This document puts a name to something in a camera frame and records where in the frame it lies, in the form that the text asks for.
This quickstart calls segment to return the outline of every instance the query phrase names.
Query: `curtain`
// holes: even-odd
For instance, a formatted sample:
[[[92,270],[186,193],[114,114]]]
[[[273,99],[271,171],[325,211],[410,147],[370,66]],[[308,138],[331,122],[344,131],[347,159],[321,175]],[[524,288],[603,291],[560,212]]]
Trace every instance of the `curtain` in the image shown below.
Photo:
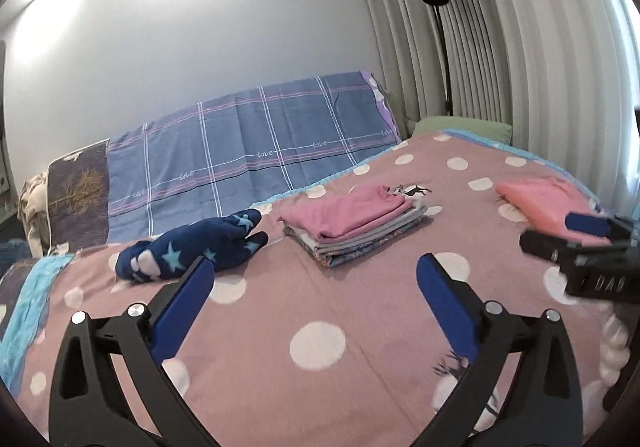
[[[625,0],[495,0],[514,145],[573,173],[605,206],[638,198],[638,45]]]
[[[444,113],[444,56],[430,7],[421,0],[367,0],[390,103],[405,137]],[[511,87],[495,0],[450,0],[441,8],[454,113],[511,122]]]

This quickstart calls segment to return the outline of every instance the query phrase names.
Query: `purple fabric edge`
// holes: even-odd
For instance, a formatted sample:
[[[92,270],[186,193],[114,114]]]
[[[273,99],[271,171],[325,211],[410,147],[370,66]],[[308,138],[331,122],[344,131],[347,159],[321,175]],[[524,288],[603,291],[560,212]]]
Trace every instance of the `purple fabric edge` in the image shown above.
[[[364,78],[364,81],[369,85],[369,88],[371,88],[371,91],[373,91],[373,97],[376,99],[376,107],[378,108],[378,112],[380,113],[380,116],[386,122],[386,125],[389,126],[389,129],[391,129],[394,132],[394,137],[396,137],[396,143],[400,143],[402,139],[398,134],[398,126],[394,123],[394,119],[393,119],[393,116],[391,115],[390,108],[386,107],[385,95],[383,95],[380,89],[378,88],[377,80],[373,77],[373,74],[371,72],[360,70],[360,75],[362,75],[362,78]],[[369,82],[369,79],[372,80],[373,83],[375,83],[375,86],[371,85],[371,83]]]

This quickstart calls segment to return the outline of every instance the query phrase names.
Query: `plaid sheet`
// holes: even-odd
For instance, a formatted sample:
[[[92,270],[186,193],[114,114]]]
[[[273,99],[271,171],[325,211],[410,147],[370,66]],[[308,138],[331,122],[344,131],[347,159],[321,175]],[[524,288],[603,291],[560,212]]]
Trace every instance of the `plaid sheet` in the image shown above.
[[[226,216],[354,167],[399,141],[367,72],[199,102],[110,140],[108,240]]]

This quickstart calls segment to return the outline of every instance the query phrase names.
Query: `navy blue star-patterned clothing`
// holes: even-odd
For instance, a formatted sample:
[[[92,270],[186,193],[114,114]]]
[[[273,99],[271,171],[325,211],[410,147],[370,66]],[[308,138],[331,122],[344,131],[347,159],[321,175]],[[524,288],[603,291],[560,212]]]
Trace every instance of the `navy blue star-patterned clothing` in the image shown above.
[[[176,279],[199,255],[209,259],[216,272],[238,267],[269,240],[264,232],[249,236],[261,218],[258,210],[249,208],[177,227],[154,241],[143,239],[120,252],[116,275],[139,283]]]

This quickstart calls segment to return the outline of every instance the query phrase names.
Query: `orange-pink garment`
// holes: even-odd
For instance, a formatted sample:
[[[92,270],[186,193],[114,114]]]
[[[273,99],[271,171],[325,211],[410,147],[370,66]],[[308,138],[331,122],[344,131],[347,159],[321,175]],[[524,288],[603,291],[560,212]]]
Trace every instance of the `orange-pink garment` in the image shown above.
[[[318,243],[340,243],[391,221],[414,206],[384,185],[361,185],[349,194],[322,198],[283,212],[281,221],[305,229]]]
[[[500,183],[495,190],[517,207],[539,232],[585,245],[609,244],[607,239],[570,231],[564,224],[569,212],[594,216],[584,195],[571,182],[555,177],[523,178]]]

